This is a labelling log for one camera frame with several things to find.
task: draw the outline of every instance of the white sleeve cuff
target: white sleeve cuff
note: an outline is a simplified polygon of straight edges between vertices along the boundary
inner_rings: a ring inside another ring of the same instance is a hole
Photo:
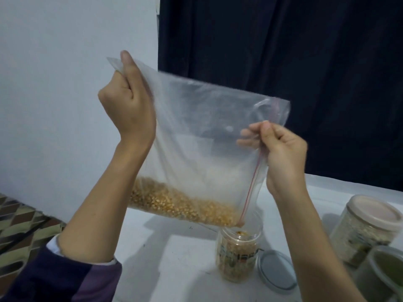
[[[64,255],[60,252],[60,248],[57,244],[57,237],[58,235],[54,236],[47,244],[46,247],[54,254],[59,255],[64,257]],[[103,265],[103,266],[108,266],[108,265],[115,265],[117,263],[116,259],[111,260],[108,263],[88,263],[91,265]]]

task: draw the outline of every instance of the person's left arm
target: person's left arm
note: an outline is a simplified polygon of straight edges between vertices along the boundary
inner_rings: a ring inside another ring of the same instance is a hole
[[[115,72],[99,94],[121,136],[112,161],[79,207],[56,247],[48,248],[21,272],[3,301],[110,301],[121,274],[114,260],[134,180],[156,132],[151,95],[128,52],[124,75]]]

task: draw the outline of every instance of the person's right arm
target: person's right arm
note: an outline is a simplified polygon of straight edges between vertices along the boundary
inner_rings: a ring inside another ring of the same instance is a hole
[[[303,301],[365,302],[333,251],[308,195],[304,173],[307,143],[267,121],[242,132],[244,136],[256,133],[268,148],[267,188],[279,208]]]

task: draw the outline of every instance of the person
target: person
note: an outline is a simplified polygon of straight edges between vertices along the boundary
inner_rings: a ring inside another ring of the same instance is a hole
[[[115,72],[98,93],[120,133],[113,158],[64,231],[27,264],[1,301],[113,298],[122,271],[114,252],[134,180],[156,134],[148,86],[127,51],[121,60],[124,76]],[[239,145],[268,150],[267,188],[279,208],[303,301],[365,301],[332,250],[307,192],[307,143],[268,121],[241,134],[247,138]]]

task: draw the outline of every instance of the fingernail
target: fingernail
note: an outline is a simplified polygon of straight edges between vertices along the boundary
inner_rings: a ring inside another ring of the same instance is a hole
[[[128,64],[128,63],[132,62],[132,58],[131,58],[129,52],[126,50],[123,50],[120,52],[120,59],[122,60],[122,62],[124,64]]]
[[[262,129],[263,130],[268,130],[269,128],[271,128],[271,124],[270,124],[270,122],[269,121],[263,121],[263,123],[262,123]]]

